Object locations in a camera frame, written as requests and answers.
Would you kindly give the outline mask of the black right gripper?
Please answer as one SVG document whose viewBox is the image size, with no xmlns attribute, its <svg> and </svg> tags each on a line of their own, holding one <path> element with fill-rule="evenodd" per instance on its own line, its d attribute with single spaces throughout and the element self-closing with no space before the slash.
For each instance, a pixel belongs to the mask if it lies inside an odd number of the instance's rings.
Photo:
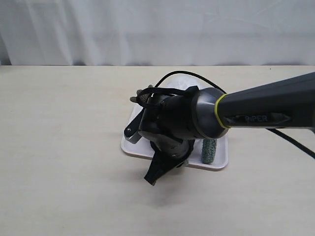
<svg viewBox="0 0 315 236">
<path fill-rule="evenodd" d="M 154 155 L 144 179 L 154 186 L 159 178 L 181 166 L 193 151 L 194 140 L 156 138 L 150 140 Z"/>
</svg>

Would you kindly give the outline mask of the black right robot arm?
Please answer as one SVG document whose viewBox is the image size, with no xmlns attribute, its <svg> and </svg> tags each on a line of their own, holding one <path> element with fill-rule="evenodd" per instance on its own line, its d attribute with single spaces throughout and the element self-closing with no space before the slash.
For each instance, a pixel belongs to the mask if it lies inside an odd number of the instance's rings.
<svg viewBox="0 0 315 236">
<path fill-rule="evenodd" d="M 145 180 L 154 185 L 191 154 L 197 139 L 218 139 L 230 128 L 315 127 L 315 75 L 225 93 L 217 86 L 185 90 L 149 87 L 138 92 L 143 108 L 139 133 L 154 150 Z"/>
</svg>

